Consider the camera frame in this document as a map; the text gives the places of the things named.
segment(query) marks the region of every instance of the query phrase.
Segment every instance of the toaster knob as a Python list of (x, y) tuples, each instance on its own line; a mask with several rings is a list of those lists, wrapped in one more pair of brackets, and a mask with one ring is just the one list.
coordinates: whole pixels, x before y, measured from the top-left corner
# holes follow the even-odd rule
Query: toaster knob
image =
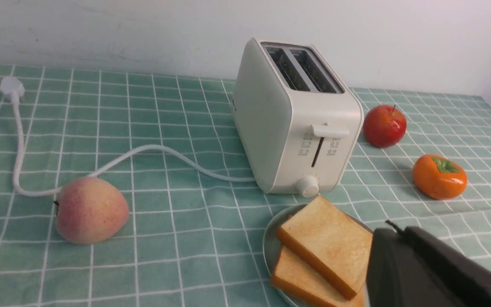
[(314, 197), (319, 192), (318, 180), (315, 177), (306, 176), (297, 182), (296, 188), (302, 197)]

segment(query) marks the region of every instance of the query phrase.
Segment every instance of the orange persimmon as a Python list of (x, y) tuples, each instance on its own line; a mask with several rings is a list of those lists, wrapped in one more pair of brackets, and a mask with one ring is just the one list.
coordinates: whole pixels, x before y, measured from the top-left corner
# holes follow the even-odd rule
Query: orange persimmon
[(436, 200), (454, 198), (467, 186), (467, 174), (460, 165), (432, 153), (416, 161), (413, 179), (419, 190)]

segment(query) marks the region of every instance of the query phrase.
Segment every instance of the toaster cord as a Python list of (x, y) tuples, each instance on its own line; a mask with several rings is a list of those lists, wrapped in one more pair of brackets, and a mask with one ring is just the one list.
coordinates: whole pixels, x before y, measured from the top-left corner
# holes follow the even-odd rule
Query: toaster cord
[[(39, 191), (39, 192), (31, 192), (31, 191), (26, 191), (20, 186), (20, 172), (22, 171), (22, 163), (24, 160), (24, 155), (26, 154), (26, 151), (24, 149), (24, 131), (22, 128), (22, 120), (20, 118), (20, 112), (19, 112), (19, 104), (20, 104), (20, 98), (24, 95), (25, 90), (22, 85), (22, 82), (20, 82), (17, 78), (13, 76), (6, 76), (3, 78), (1, 81), (0, 85), (0, 91), (3, 93), (3, 95), (11, 101), (12, 103), (12, 112), (14, 113), (14, 117), (16, 120), (16, 133), (18, 136), (18, 149), (16, 153), (16, 161), (14, 165), (14, 171), (12, 173), (12, 185), (14, 186), (15, 190), (17, 193), (24, 195), (24, 196), (29, 196), (29, 197), (39, 197), (39, 196), (49, 196), (53, 194), (57, 194), (60, 192), (62, 187), (57, 187), (52, 190), (46, 190), (46, 191)], [(160, 150), (162, 152), (167, 152), (168, 154), (172, 154), (179, 159), (183, 160), (185, 163), (189, 164), (190, 166), (194, 167), (201, 173), (208, 175), (210, 177), (214, 177), (220, 180), (224, 181), (233, 181), (233, 182), (254, 182), (255, 178), (253, 177), (228, 177), (228, 176), (222, 176), (219, 174), (216, 174), (212, 171), (209, 171), (191, 159), (185, 157), (183, 154), (175, 151), (172, 148), (162, 146), (162, 145), (143, 145), (139, 146), (137, 148), (134, 148), (124, 155), (121, 155), (120, 157), (110, 161), (103, 167), (97, 169), (96, 171), (90, 173), (87, 175), (87, 177), (96, 177), (103, 173), (104, 171), (107, 171), (111, 167), (117, 165), (121, 161), (128, 159), (129, 157), (138, 154), (139, 152), (146, 151), (146, 150)]]

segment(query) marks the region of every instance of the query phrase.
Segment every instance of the toaster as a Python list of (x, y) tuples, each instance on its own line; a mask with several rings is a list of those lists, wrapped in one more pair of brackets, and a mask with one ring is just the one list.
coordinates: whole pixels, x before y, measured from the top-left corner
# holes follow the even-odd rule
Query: toaster
[(250, 39), (232, 116), (265, 194), (333, 190), (363, 126), (363, 107), (314, 46)]

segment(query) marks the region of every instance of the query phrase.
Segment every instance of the plate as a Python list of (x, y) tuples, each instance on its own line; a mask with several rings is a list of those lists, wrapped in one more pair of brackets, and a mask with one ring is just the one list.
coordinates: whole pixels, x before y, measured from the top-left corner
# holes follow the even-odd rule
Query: plate
[[(302, 204), (281, 210), (272, 218), (272, 220), (267, 225), (265, 234), (263, 236), (263, 255), (265, 257), (266, 268), (269, 271), (270, 275), (272, 274), (276, 264), (278, 263), (279, 250), (281, 249), (281, 243), (276, 238), (276, 230), (287, 220), (288, 216), (296, 214), (305, 206), (306, 204)], [(348, 216), (356, 221), (359, 225), (363, 226), (363, 228), (370, 231), (370, 233), (372, 233), (372, 230), (361, 221), (357, 220), (357, 218), (354, 218), (349, 214)], [(292, 307), (313, 307), (312, 305), (308, 305), (300, 301), (299, 299), (290, 297), (278, 288), (275, 289), (278, 291), (279, 295)], [(365, 307), (370, 307), (367, 287), (365, 287)]]

